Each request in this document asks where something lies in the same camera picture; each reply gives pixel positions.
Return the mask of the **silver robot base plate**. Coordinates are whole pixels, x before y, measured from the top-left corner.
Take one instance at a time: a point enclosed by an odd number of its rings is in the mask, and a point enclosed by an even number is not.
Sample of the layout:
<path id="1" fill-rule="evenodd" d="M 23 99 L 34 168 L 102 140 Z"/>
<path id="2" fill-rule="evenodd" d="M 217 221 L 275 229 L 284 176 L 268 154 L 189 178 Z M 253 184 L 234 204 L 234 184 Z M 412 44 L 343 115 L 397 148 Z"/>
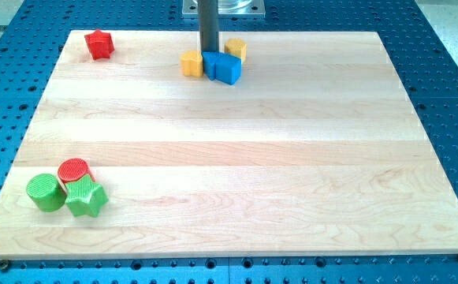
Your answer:
<path id="1" fill-rule="evenodd" d="M 198 17 L 198 0 L 182 1 L 182 17 Z M 218 0 L 219 18 L 264 18 L 266 8 L 264 0 Z"/>

